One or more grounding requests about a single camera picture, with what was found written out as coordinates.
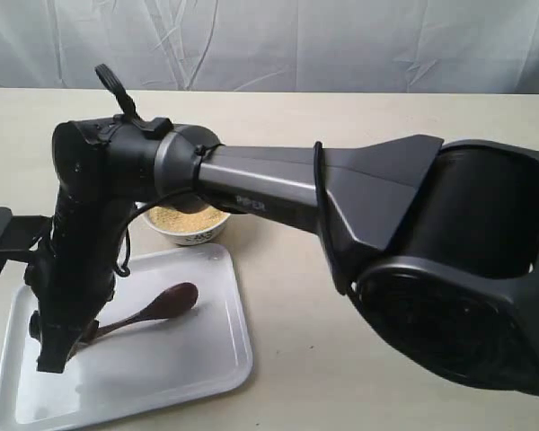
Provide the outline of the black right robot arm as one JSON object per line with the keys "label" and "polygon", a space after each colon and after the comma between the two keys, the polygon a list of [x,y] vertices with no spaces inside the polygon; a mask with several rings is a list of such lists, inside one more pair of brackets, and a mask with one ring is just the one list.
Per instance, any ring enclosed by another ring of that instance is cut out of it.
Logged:
{"label": "black right robot arm", "polygon": [[387,344],[465,386],[539,397],[539,151],[414,135],[351,149],[226,146],[121,116],[56,126],[51,231],[26,282],[37,368],[62,373],[112,298],[130,222],[211,205],[318,236],[339,294]]}

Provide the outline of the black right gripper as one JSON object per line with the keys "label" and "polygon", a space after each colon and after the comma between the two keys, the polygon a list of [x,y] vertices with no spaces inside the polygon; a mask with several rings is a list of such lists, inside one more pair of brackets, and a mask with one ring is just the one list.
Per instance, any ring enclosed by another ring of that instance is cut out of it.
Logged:
{"label": "black right gripper", "polygon": [[39,241],[36,261],[25,274],[38,300],[39,372],[64,371],[78,341],[111,299],[127,218],[126,199],[81,203],[58,192],[50,233]]}

